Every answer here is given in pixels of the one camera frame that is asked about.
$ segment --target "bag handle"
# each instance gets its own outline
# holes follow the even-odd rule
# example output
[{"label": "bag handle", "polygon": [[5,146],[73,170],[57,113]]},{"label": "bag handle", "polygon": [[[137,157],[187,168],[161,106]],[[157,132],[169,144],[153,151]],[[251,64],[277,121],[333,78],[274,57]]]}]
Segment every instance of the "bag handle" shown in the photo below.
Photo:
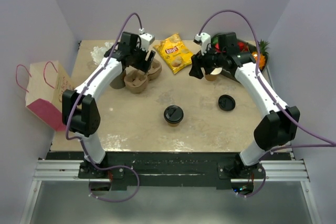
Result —
[{"label": "bag handle", "polygon": [[29,71],[28,71],[28,69],[26,68],[26,66],[25,66],[25,65],[22,65],[22,64],[19,64],[19,65],[16,66],[16,72],[15,72],[16,84],[17,84],[20,88],[22,88],[23,90],[25,90],[26,92],[29,93],[29,91],[28,91],[27,89],[25,89],[24,87],[22,87],[22,86],[19,84],[18,80],[17,80],[17,69],[18,69],[20,66],[21,66],[21,67],[24,67],[24,68],[26,69],[27,73],[29,74],[29,76],[31,77],[31,74],[29,73]]},{"label": "bag handle", "polygon": [[47,82],[47,80],[46,80],[46,67],[47,67],[47,65],[48,65],[49,63],[52,64],[52,66],[54,67],[54,70],[56,71],[56,73],[58,73],[58,71],[57,71],[57,69],[56,69],[54,63],[53,63],[52,61],[48,61],[48,62],[46,63],[46,65],[44,66],[44,69],[43,69],[43,79],[44,79],[44,81],[46,82],[46,84],[48,84],[48,85],[51,86],[53,89],[55,89],[55,87],[53,87],[52,85],[50,85],[50,84]]}]

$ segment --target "yellow chip bag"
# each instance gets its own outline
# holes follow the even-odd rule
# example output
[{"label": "yellow chip bag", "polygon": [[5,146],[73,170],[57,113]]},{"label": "yellow chip bag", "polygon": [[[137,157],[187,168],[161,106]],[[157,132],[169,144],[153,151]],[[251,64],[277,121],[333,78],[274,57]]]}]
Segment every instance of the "yellow chip bag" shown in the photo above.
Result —
[{"label": "yellow chip bag", "polygon": [[173,34],[160,44],[153,46],[168,66],[176,74],[184,67],[191,64],[192,52],[184,45],[179,34]]}]

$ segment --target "black lid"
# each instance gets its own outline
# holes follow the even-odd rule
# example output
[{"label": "black lid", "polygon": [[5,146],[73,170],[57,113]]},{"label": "black lid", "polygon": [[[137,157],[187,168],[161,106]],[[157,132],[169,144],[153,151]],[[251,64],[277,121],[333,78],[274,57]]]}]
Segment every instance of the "black lid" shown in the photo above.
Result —
[{"label": "black lid", "polygon": [[223,94],[218,99],[219,107],[224,111],[231,111],[236,106],[236,101],[231,96]]},{"label": "black lid", "polygon": [[179,106],[170,105],[164,110],[163,117],[169,123],[179,123],[183,119],[183,110]]}]

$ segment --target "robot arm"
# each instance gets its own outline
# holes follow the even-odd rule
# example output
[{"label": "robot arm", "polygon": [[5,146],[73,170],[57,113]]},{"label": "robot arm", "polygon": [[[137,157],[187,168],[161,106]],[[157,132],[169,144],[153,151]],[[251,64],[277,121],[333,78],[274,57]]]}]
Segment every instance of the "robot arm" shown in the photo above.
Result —
[{"label": "robot arm", "polygon": [[[189,75],[201,79],[203,78],[201,68],[204,68],[206,74],[210,74],[215,68],[224,68],[247,89],[262,117],[262,121],[254,130],[254,141],[236,158],[236,172],[240,173],[256,165],[271,148],[293,140],[297,127],[283,115],[257,80],[255,60],[249,52],[240,52],[236,34],[228,33],[219,36],[218,44],[222,53],[217,53],[208,44],[206,47],[203,46],[203,41],[209,41],[209,37],[206,33],[202,33],[201,36],[196,35],[194,42],[201,44],[202,48],[192,57],[192,68]],[[299,110],[295,106],[289,107],[275,93],[265,78],[262,75],[260,77],[273,96],[277,98],[278,103],[298,121]]]},{"label": "robot arm", "polygon": [[100,65],[84,83],[73,91],[66,90],[63,93],[62,120],[66,125],[76,98],[83,92],[80,101],[81,109],[76,108],[71,118],[70,131],[83,139],[89,155],[96,164],[100,164],[105,157],[105,151],[97,133],[100,115],[96,101],[111,81],[118,77],[126,67],[132,66],[143,72],[148,72],[155,52],[151,51],[148,58],[147,54],[154,40],[154,36],[147,33],[137,35],[123,32],[118,42],[118,48],[112,52],[111,58],[109,55],[112,48],[105,53]]}]

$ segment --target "red logo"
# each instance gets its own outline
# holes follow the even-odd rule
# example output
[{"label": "red logo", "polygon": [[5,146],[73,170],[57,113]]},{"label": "red logo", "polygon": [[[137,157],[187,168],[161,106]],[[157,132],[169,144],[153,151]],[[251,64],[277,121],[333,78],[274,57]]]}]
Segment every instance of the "red logo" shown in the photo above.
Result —
[{"label": "red logo", "polygon": [[171,54],[173,52],[177,52],[178,51],[178,48],[175,46],[173,48],[168,48],[165,50],[166,54]]}]

